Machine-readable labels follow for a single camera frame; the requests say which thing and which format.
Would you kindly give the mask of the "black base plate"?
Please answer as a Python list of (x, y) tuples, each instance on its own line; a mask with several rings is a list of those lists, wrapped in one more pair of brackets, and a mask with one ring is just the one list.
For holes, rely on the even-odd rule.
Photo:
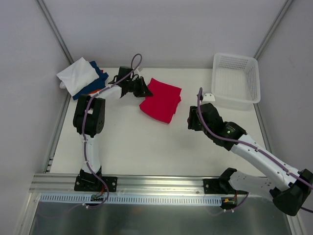
[[(102, 181), (107, 185), (109, 192), (116, 192), (117, 187), (117, 177), (105, 177), (102, 176)], [(83, 178), (81, 175), (76, 177), (75, 184), (74, 184), (74, 191), (81, 191), (81, 192), (100, 192), (104, 190), (107, 191), (104, 184), (92, 175), (91, 178)]]
[(205, 194), (247, 194), (246, 191), (235, 190), (229, 182), (220, 180), (219, 178), (203, 179), (203, 190)]

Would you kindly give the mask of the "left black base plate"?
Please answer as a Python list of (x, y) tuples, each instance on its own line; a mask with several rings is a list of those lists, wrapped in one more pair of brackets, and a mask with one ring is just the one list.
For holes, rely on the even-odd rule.
[[(107, 185), (109, 192), (116, 192), (117, 187), (117, 177), (105, 177), (102, 176), (102, 181)], [(76, 177), (75, 184), (74, 184), (74, 191), (81, 191), (81, 192), (100, 192), (104, 190), (107, 191), (104, 184), (92, 175), (91, 178), (83, 178), (81, 175)]]

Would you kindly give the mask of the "folded blue t shirt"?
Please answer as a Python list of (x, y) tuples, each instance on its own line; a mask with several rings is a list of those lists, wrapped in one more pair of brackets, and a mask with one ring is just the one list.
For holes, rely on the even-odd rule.
[(73, 100), (77, 100), (80, 95), (82, 94), (90, 94), (97, 92), (106, 86), (106, 80), (108, 79), (109, 75), (106, 72), (103, 72), (98, 66), (95, 61), (91, 61), (90, 65), (95, 69), (95, 72), (99, 76), (97, 79), (92, 81), (90, 84), (85, 86), (83, 89), (81, 89), (76, 95), (74, 95), (72, 98)]

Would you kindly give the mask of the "folded white t shirt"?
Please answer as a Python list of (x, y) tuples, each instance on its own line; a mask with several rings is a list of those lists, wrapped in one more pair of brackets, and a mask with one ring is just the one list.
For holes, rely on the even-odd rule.
[(95, 68), (83, 57), (56, 74), (56, 76), (63, 82), (71, 96), (76, 95), (84, 87), (99, 78)]

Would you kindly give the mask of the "folded orange t shirt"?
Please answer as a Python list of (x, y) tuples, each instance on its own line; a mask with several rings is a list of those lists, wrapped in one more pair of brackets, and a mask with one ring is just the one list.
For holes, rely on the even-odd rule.
[(100, 75), (99, 78), (94, 80), (91, 84), (89, 84), (89, 87), (87, 88), (87, 93), (88, 94), (94, 94), (97, 93), (98, 91), (100, 91), (101, 89), (103, 89), (105, 87), (105, 80), (103, 78), (103, 70), (100, 70)]

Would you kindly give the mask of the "magenta t shirt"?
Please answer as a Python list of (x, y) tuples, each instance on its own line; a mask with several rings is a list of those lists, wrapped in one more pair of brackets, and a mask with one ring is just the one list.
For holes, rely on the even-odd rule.
[(151, 78), (148, 89), (153, 96), (145, 98), (139, 105), (140, 110), (157, 121), (169, 124), (181, 102), (182, 89), (154, 78)]

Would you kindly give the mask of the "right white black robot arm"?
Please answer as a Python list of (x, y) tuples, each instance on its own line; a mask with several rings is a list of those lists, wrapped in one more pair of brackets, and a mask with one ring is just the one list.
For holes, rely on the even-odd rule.
[(190, 106), (188, 129), (202, 131), (214, 144), (253, 165), (263, 177), (227, 168), (218, 178), (218, 190), (225, 194), (245, 191), (271, 201), (281, 212), (295, 216), (313, 189), (313, 174), (288, 165), (262, 148), (234, 122), (223, 121), (211, 103)]

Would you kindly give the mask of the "aluminium mounting rail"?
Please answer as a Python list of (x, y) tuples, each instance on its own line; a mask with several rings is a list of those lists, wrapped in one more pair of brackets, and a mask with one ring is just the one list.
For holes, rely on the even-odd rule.
[[(117, 177), (116, 192), (119, 195), (182, 195), (202, 196), (203, 179), (209, 176), (138, 176), (106, 175)], [(75, 193), (76, 174), (38, 173), (35, 174), (30, 192)]]

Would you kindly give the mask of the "white plastic basket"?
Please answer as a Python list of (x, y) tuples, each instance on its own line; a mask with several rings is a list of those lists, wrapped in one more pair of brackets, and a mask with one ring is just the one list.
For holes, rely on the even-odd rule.
[(261, 100), (258, 62), (255, 58), (216, 53), (213, 58), (211, 92), (216, 99), (238, 104)]

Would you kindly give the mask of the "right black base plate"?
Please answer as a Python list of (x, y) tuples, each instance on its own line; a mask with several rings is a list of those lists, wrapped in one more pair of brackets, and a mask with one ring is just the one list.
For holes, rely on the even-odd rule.
[(203, 179), (203, 190), (205, 194), (247, 194), (246, 191), (235, 190), (229, 182), (220, 180), (219, 178)]

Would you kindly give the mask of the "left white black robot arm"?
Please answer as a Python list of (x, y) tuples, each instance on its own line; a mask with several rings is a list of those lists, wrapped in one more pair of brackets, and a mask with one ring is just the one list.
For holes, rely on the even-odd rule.
[(99, 134), (105, 124), (106, 99), (119, 99), (132, 93), (135, 97), (151, 97), (144, 78), (137, 69), (120, 67), (118, 75), (108, 86), (94, 94), (79, 96), (73, 117), (73, 126), (80, 135), (83, 150), (83, 165), (76, 177), (75, 191), (101, 191), (111, 179), (102, 179), (102, 166), (99, 157)]

